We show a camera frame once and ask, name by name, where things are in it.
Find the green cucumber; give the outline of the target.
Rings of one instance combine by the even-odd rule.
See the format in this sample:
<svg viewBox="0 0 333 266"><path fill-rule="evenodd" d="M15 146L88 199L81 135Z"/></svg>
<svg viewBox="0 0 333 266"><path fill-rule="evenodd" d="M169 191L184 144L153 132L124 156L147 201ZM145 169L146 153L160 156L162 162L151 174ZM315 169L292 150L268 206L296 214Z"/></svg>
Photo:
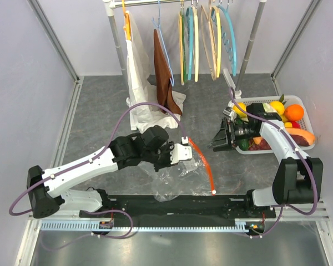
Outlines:
<svg viewBox="0 0 333 266"><path fill-rule="evenodd" d="M249 149L249 140L248 139L240 139L237 141L239 149L242 151L247 151Z"/></svg>

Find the clear zip top bag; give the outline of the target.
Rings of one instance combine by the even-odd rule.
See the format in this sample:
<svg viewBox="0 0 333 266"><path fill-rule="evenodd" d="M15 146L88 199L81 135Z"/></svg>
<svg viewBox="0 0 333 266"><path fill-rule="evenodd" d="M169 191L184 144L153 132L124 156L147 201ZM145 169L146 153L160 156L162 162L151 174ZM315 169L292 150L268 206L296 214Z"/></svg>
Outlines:
<svg viewBox="0 0 333 266"><path fill-rule="evenodd" d="M151 174L153 196L157 201L171 201L181 195L216 195L210 164L191 138L188 144L191 159L179 161L176 165Z"/></svg>

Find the orange fruit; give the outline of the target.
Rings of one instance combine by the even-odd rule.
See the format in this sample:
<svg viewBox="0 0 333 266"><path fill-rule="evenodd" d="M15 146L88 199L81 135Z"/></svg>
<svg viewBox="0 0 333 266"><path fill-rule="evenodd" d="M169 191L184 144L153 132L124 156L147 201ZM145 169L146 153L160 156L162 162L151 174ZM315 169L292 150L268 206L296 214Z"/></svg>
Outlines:
<svg viewBox="0 0 333 266"><path fill-rule="evenodd" d="M299 121L304 117L305 111L301 105L290 105L285 109L284 115L290 121Z"/></svg>

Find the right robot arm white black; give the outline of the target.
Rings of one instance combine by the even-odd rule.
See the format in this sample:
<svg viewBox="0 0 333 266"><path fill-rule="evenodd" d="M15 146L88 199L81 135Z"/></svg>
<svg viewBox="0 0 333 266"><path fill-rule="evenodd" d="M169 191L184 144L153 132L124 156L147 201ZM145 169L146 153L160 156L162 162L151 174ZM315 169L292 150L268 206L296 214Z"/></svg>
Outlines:
<svg viewBox="0 0 333 266"><path fill-rule="evenodd" d="M306 216L313 214L320 199L322 161L298 146L277 112L267 112L262 103L253 103L243 113L247 122L238 122L232 107L224 109L220 129L209 148L215 152L233 150L241 140L262 137L279 162L270 187L247 192L244 214L256 218L263 207L275 206L287 206Z"/></svg>

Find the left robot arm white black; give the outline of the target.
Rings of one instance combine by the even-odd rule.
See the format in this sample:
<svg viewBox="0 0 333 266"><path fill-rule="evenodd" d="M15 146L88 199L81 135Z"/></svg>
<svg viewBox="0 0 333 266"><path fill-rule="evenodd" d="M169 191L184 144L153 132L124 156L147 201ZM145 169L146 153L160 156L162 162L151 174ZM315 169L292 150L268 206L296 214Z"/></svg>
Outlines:
<svg viewBox="0 0 333 266"><path fill-rule="evenodd" d="M28 170L27 186L34 218L46 218L59 211L67 202L63 193L96 176L148 162L155 171L178 163L182 146L169 141L168 133L160 126L148 128L114 139L109 146L56 168L43 170L33 166Z"/></svg>

